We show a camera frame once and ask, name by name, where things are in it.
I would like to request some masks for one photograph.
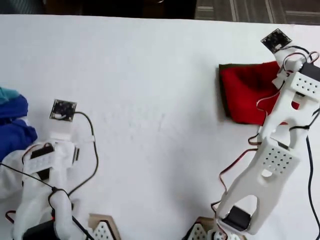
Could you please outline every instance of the wire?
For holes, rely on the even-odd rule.
[[[252,139],[258,137],[258,135],[259,135],[259,133],[257,133],[257,134],[254,135],[254,136],[249,137],[249,138],[248,138],[248,143],[249,143],[250,145],[252,145],[252,146],[259,146],[259,145],[261,145],[261,143],[262,143],[261,141],[256,141],[256,142],[251,141]]]
[[[267,97],[260,98],[258,101],[256,101],[256,104],[255,104],[256,108],[257,108],[258,110],[263,111],[263,112],[265,113],[265,117],[264,117],[264,120],[263,120],[262,125],[265,124],[266,118],[268,117],[268,112],[267,112],[267,110],[265,110],[265,109],[259,108],[259,103],[261,103],[261,102],[264,101],[264,100],[272,99],[272,98],[274,98],[275,96],[277,96],[277,95],[280,93],[282,87],[285,85],[285,82],[286,82],[286,81],[283,81],[283,82],[282,82],[280,88],[278,89],[278,91],[277,91],[275,94],[273,94],[273,95],[271,95],[271,96],[267,96]]]
[[[218,223],[216,223],[216,225],[218,226],[220,231],[223,232],[223,234],[225,235],[225,239],[224,240],[228,240],[228,234],[226,233],[226,231]]]
[[[71,194],[73,194],[77,189],[79,189],[81,186],[83,186],[84,184],[86,184],[89,180],[91,180],[97,173],[98,171],[98,167],[99,167],[99,156],[98,156],[98,151],[97,151],[97,145],[96,145],[96,137],[95,137],[95,131],[94,131],[94,126],[90,120],[90,118],[88,117],[88,115],[86,115],[84,112],[81,111],[76,111],[74,112],[74,114],[81,114],[83,116],[85,116],[85,118],[88,120],[89,124],[90,124],[90,128],[91,128],[91,134],[94,138],[93,141],[93,147],[94,147],[94,154],[95,154],[95,159],[96,159],[96,165],[95,165],[95,169],[93,171],[93,174],[88,177],[86,180],[84,180],[82,183],[80,183],[78,186],[76,186],[75,188],[73,188],[69,193],[68,196],[70,197]]]
[[[29,148],[24,152],[24,154],[22,155],[22,158],[21,158],[22,164],[25,164],[25,163],[24,163],[24,158],[25,158],[25,156],[26,156],[33,148],[35,148],[35,147],[37,147],[37,146],[40,146],[40,145],[41,145],[41,144],[32,145],[31,147],[29,147]]]
[[[290,128],[289,128],[289,131],[294,130],[294,129],[305,129],[305,130],[309,130],[310,127],[312,126],[312,124],[314,124],[314,122],[316,121],[316,119],[319,117],[320,108],[318,108],[317,110],[315,110],[315,111],[313,112],[312,116],[315,115],[315,114],[316,114],[316,116],[312,119],[312,121],[310,122],[309,125],[305,125],[305,126],[293,126],[293,127],[290,127]]]
[[[13,167],[11,167],[11,166],[5,165],[5,164],[3,164],[2,162],[0,162],[0,166],[1,166],[1,165],[4,166],[4,167],[6,167],[6,168],[8,168],[8,169],[11,169],[12,171],[15,171],[15,172],[17,172],[17,173],[26,175],[26,176],[28,176],[28,177],[30,177],[30,178],[32,178],[32,179],[35,179],[35,180],[39,181],[40,183],[43,183],[43,184],[47,185],[47,186],[50,187],[50,188],[53,188],[53,186],[51,186],[50,184],[42,181],[42,180],[39,179],[39,178],[36,178],[36,177],[34,177],[34,176],[31,176],[31,175],[29,175],[29,174],[27,174],[27,173],[25,173],[25,172],[19,171],[19,170],[15,169],[15,168],[13,168]]]
[[[234,167],[244,157],[244,155],[246,155],[248,152],[257,151],[257,150],[258,150],[257,148],[249,148],[249,149],[245,150],[233,163],[231,163],[227,168],[225,168],[224,170],[222,170],[220,172],[219,179],[224,187],[225,193],[228,191],[228,189],[226,187],[224,180],[222,179],[222,175],[225,174],[226,172],[228,172],[232,167]]]
[[[283,66],[283,69],[287,72],[288,70],[286,69],[286,63],[288,61],[288,59],[294,55],[301,55],[304,57],[305,61],[307,62],[308,59],[306,57],[306,55],[304,55],[303,53],[301,52],[293,52],[293,53],[290,53],[289,55],[287,55],[284,59],[283,59],[283,62],[282,62],[282,66]]]
[[[297,45],[285,46],[285,47],[280,48],[279,50],[286,50],[286,49],[291,49],[291,48],[299,49],[299,50],[304,51],[306,54],[310,54],[307,49],[305,49],[305,48],[302,47],[302,46],[297,46]]]
[[[315,59],[312,59],[312,54],[316,54]],[[315,61],[317,61],[319,59],[320,53],[317,51],[312,51],[308,54],[308,56],[306,57],[307,59],[310,58],[310,64],[313,64]]]
[[[309,141],[309,137],[308,136],[306,137],[306,146],[307,146],[307,149],[308,149],[309,162],[310,162],[310,175],[309,175],[309,181],[308,181],[308,196],[309,196],[309,202],[310,202],[310,206],[311,206],[314,218],[315,218],[316,223],[317,223],[318,228],[319,228],[319,234],[316,237],[316,240],[319,240],[320,239],[320,222],[319,222],[319,219],[318,219],[315,207],[314,207],[314,203],[312,201],[312,196],[311,196],[311,183],[312,183],[312,177],[314,175],[314,163],[313,163],[314,161],[313,161],[313,158],[312,158],[312,152],[311,152],[310,141]]]
[[[15,214],[15,213],[16,213],[15,210],[10,210],[5,213],[5,218],[12,224],[14,224],[15,221],[9,216],[9,214]]]
[[[75,225],[78,226],[78,228],[86,235],[86,239],[95,240],[90,233],[80,224],[80,222],[72,216],[72,221],[75,223]]]

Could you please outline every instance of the black wire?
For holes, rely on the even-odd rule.
[[[78,220],[72,216],[72,221],[75,223],[75,225],[78,226],[78,228],[86,235],[86,239],[95,240],[90,233],[78,222]]]
[[[4,167],[6,167],[6,168],[8,168],[8,169],[11,169],[12,171],[15,171],[15,172],[17,172],[17,173],[26,175],[26,176],[28,176],[28,177],[30,177],[30,178],[32,178],[32,179],[35,179],[35,180],[39,181],[40,183],[43,183],[43,184],[47,185],[47,186],[50,187],[51,189],[53,188],[53,186],[51,186],[50,184],[42,181],[42,180],[39,179],[39,178],[36,178],[36,177],[34,177],[34,176],[31,176],[31,175],[29,175],[29,174],[27,174],[27,173],[25,173],[25,172],[19,171],[19,170],[15,169],[15,168],[13,168],[13,167],[11,167],[11,166],[5,165],[5,164],[3,164],[2,162],[0,162],[0,166],[1,166],[1,165],[4,166]]]
[[[317,223],[318,228],[319,228],[319,234],[316,237],[316,240],[319,240],[320,239],[320,222],[319,222],[319,219],[318,219],[315,207],[314,207],[314,203],[312,201],[312,196],[311,196],[311,183],[312,183],[312,177],[313,177],[313,174],[314,174],[314,163],[313,163],[312,152],[311,152],[311,147],[310,147],[310,142],[309,142],[309,137],[308,136],[306,137],[306,146],[307,146],[307,149],[308,149],[309,162],[310,162],[310,175],[309,175],[309,181],[308,181],[308,196],[309,196],[309,202],[310,202],[310,206],[311,206],[314,218],[315,218],[316,223]]]
[[[293,130],[293,129],[306,129],[306,130],[309,130],[310,127],[312,126],[312,124],[314,124],[314,122],[316,121],[316,119],[319,117],[320,108],[318,108],[317,110],[315,110],[315,111],[313,112],[312,116],[315,115],[315,114],[316,114],[316,116],[312,119],[312,121],[310,122],[309,125],[305,125],[305,126],[293,126],[293,127],[290,127],[290,128],[289,128],[289,131],[291,131],[291,130]]]
[[[305,49],[305,48],[302,47],[302,46],[297,46],[297,45],[292,45],[292,46],[283,47],[283,49],[280,48],[280,50],[291,49],[291,48],[302,50],[302,51],[304,51],[304,52],[305,52],[306,54],[308,54],[308,55],[310,54],[310,52],[309,52],[307,49]]]
[[[88,120],[89,124],[90,124],[90,128],[91,128],[91,134],[94,138],[94,141],[93,141],[93,147],[94,147],[94,154],[95,154],[95,159],[96,159],[96,165],[95,165],[95,169],[93,171],[93,174],[88,177],[86,180],[84,180],[82,183],[80,183],[78,186],[76,186],[75,188],[73,188],[69,193],[68,193],[68,196],[70,196],[71,194],[73,194],[77,189],[79,189],[80,187],[82,187],[84,184],[86,184],[90,179],[92,179],[96,173],[97,173],[97,170],[98,170],[98,167],[99,167],[99,156],[98,156],[98,151],[97,151],[97,145],[96,145],[96,136],[95,136],[95,131],[94,131],[94,126],[90,120],[90,118],[88,117],[88,115],[86,115],[84,112],[81,112],[81,111],[76,111],[74,112],[74,114],[81,114],[83,116],[85,116],[85,118]]]

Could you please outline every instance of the white 3d-printed bracket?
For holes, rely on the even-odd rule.
[[[219,219],[224,219],[235,203],[253,195],[257,197],[256,210],[251,216],[249,234],[256,234],[273,208],[277,205],[282,189],[289,176],[300,162],[292,148],[284,148],[276,140],[266,137],[258,148],[249,166],[234,180],[226,194],[222,196],[217,209]],[[271,175],[263,176],[268,170]],[[220,221],[219,223],[232,232],[234,228]]]

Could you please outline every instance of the perforated white plate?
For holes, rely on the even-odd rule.
[[[196,223],[188,237],[188,240],[206,240],[207,233],[201,224]]]
[[[115,240],[106,222],[101,221],[93,231],[94,240]]]

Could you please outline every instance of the white plastic part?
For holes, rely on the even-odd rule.
[[[58,141],[51,142],[54,152],[30,159],[30,151],[24,157],[23,172],[39,178],[37,172],[49,169],[49,179],[47,183],[59,189],[67,189],[67,169],[72,166],[75,145],[72,142]],[[42,148],[40,144],[32,150]],[[23,234],[42,222],[49,221],[50,218],[43,218],[51,212],[48,196],[52,192],[51,188],[28,176],[23,176],[23,189],[21,204],[16,210],[12,236],[14,240],[21,240]],[[56,211],[55,231],[60,239],[69,239],[72,227],[71,203],[64,192],[55,193],[50,200]]]
[[[296,92],[305,95],[300,97]],[[294,109],[292,102],[299,101],[299,108]],[[260,131],[260,141],[270,136],[282,122],[290,127],[305,126],[313,119],[314,111],[319,107],[320,83],[300,72],[291,74],[282,87],[272,113],[266,118]],[[290,131],[290,147],[295,149],[304,144],[308,130],[293,129]]]
[[[289,46],[295,45],[293,42],[290,42],[287,46],[284,48],[287,48]],[[279,89],[283,83],[283,81],[288,77],[286,71],[282,68],[284,60],[286,56],[293,53],[301,52],[300,50],[290,47],[287,49],[279,50],[274,54],[275,60],[278,63],[280,70],[276,76],[276,78],[272,81],[272,83],[276,86],[277,89]],[[289,58],[286,61],[285,69],[291,70],[293,72],[297,72],[301,69],[303,64],[306,62],[306,59],[301,55],[295,55],[292,58]]]
[[[57,237],[61,240],[67,240],[71,236],[72,223],[72,208],[71,202],[67,194],[63,191],[57,191],[52,195],[50,203],[54,208],[55,221],[54,228]]]
[[[93,231],[92,237],[94,240],[115,240],[108,224],[104,221],[99,222],[98,226]]]
[[[227,193],[222,195],[216,211],[219,224],[233,233],[239,233],[221,219],[228,215],[235,203],[253,195],[257,197],[257,206],[246,231],[256,234],[277,205],[286,181],[299,162],[294,149],[286,149],[276,140],[265,137],[249,166],[234,180]],[[264,170],[271,172],[271,176],[263,176]]]
[[[212,238],[213,240],[225,240],[226,236],[224,235],[223,232],[221,231],[216,231],[214,233],[214,237]],[[228,240],[241,240],[240,237],[238,237],[238,235],[232,233],[230,234],[230,236],[228,236]]]
[[[207,239],[206,231],[204,230],[201,224],[196,223],[193,226],[187,240],[206,240],[206,239]]]

